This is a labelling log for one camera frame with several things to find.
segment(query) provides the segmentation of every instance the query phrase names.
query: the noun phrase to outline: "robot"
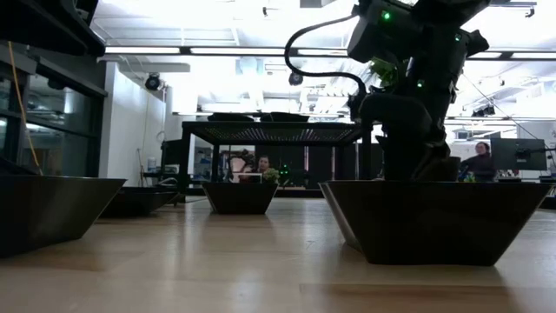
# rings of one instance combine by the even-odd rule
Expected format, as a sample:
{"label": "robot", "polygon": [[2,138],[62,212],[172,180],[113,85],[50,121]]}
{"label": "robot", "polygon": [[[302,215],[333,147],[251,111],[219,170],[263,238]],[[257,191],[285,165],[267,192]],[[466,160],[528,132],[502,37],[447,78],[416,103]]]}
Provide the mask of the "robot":
{"label": "robot", "polygon": [[[489,4],[490,0],[420,0],[412,7],[396,0],[360,0],[351,16],[296,32],[286,45],[286,64],[299,75],[357,82],[359,90],[347,105],[352,120],[362,127],[382,123],[386,136],[377,139],[384,151],[386,180],[454,181],[459,160],[450,157],[444,119],[456,100],[455,86],[466,58],[489,48],[477,30],[469,33],[460,27]],[[376,57],[393,64],[396,84],[367,91],[353,74],[307,73],[289,62],[295,39],[357,16],[347,55],[361,63]]]}

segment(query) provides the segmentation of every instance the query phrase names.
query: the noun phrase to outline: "black metal table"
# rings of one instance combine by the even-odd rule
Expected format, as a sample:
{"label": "black metal table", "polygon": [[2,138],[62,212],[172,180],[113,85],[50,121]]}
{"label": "black metal table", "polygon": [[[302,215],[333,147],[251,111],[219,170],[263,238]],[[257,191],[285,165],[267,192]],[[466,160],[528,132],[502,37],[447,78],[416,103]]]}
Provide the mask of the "black metal table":
{"label": "black metal table", "polygon": [[179,191],[189,185],[191,135],[213,144],[211,182],[218,180],[221,145],[327,146],[335,148],[334,179],[344,178],[344,147],[362,138],[359,179],[370,178],[371,129],[349,123],[183,122]]}

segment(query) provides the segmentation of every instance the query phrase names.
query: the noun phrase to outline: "window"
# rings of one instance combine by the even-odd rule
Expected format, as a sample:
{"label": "window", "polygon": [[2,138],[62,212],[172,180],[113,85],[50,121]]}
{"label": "window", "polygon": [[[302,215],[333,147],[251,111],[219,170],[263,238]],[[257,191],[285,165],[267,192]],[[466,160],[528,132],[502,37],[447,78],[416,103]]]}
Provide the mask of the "window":
{"label": "window", "polygon": [[91,98],[39,75],[30,77],[29,91],[28,116],[76,131],[91,130]]}
{"label": "window", "polygon": [[10,86],[9,80],[0,77],[0,110],[10,107]]}
{"label": "window", "polygon": [[8,127],[8,121],[5,118],[0,117],[0,157],[4,156],[7,127]]}
{"label": "window", "polygon": [[[86,176],[89,139],[27,123],[36,158],[44,175]],[[23,140],[20,164],[35,169],[27,138]]]}

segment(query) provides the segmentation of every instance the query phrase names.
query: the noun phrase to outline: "yellow cable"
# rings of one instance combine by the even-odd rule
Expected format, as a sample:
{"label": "yellow cable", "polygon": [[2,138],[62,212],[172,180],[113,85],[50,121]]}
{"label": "yellow cable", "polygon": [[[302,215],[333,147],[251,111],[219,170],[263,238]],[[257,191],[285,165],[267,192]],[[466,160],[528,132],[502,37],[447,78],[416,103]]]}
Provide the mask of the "yellow cable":
{"label": "yellow cable", "polygon": [[14,83],[16,84],[17,101],[19,102],[19,109],[21,110],[21,119],[23,120],[23,125],[25,125],[25,135],[27,135],[27,140],[29,140],[29,147],[31,148],[31,154],[35,160],[35,165],[38,168],[38,172],[43,175],[43,170],[41,165],[38,163],[36,158],[35,148],[33,147],[33,141],[31,140],[31,134],[27,130],[27,116],[25,116],[25,109],[23,108],[23,100],[21,98],[21,92],[19,91],[19,82],[17,81],[17,71],[16,71],[16,61],[14,60],[14,50],[11,47],[11,41],[8,42],[8,47],[10,48],[10,60],[11,60],[11,70],[14,73]]}

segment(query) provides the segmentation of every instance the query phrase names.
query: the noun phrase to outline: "black cable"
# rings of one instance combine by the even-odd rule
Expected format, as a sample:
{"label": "black cable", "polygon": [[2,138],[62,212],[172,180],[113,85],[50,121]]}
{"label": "black cable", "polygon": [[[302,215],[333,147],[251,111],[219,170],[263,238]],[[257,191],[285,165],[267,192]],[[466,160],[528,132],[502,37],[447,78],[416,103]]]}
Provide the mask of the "black cable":
{"label": "black cable", "polygon": [[353,79],[357,83],[357,86],[359,88],[358,94],[361,94],[361,93],[365,94],[367,92],[367,87],[365,86],[365,83],[363,83],[363,80],[360,79],[355,74],[345,73],[345,72],[337,72],[337,71],[336,72],[311,73],[311,72],[306,72],[304,70],[300,70],[300,69],[296,68],[289,61],[289,52],[291,51],[292,45],[294,44],[294,41],[297,40],[297,38],[307,34],[309,31],[317,30],[320,27],[329,26],[329,25],[332,25],[334,23],[346,22],[347,20],[350,20],[354,17],[357,17],[356,12],[353,12],[350,16],[347,16],[347,17],[338,18],[338,19],[328,21],[328,22],[324,22],[324,23],[318,23],[316,25],[308,26],[304,29],[301,29],[301,30],[298,30],[297,32],[295,32],[289,38],[288,43],[286,43],[286,48],[284,50],[284,58],[286,59],[286,65],[295,74],[305,76],[305,77],[345,77],[345,78]]}
{"label": "black cable", "polygon": [[[531,133],[531,131],[527,130],[525,127],[523,127],[523,125],[519,124],[517,121],[515,121],[512,117],[510,117],[506,112],[504,112],[498,105],[496,105],[496,103],[494,103],[494,101],[492,101],[489,97],[487,97],[487,95],[485,95],[484,92],[482,92],[480,90],[479,87],[477,87],[477,85],[471,81],[471,79],[469,79],[469,77],[467,77],[465,74],[462,74],[462,76],[494,107],[496,108],[496,110],[498,110],[500,113],[502,113],[503,115],[505,115],[510,121],[512,121],[517,127],[521,128],[523,131],[525,131],[529,136],[533,137],[534,139],[540,140],[538,139],[535,135],[533,135]],[[545,148],[548,150],[548,152],[550,152],[550,159],[553,161],[553,165],[554,168],[556,168],[556,161],[554,161],[554,154],[553,152],[550,150],[550,147],[545,143]]]}

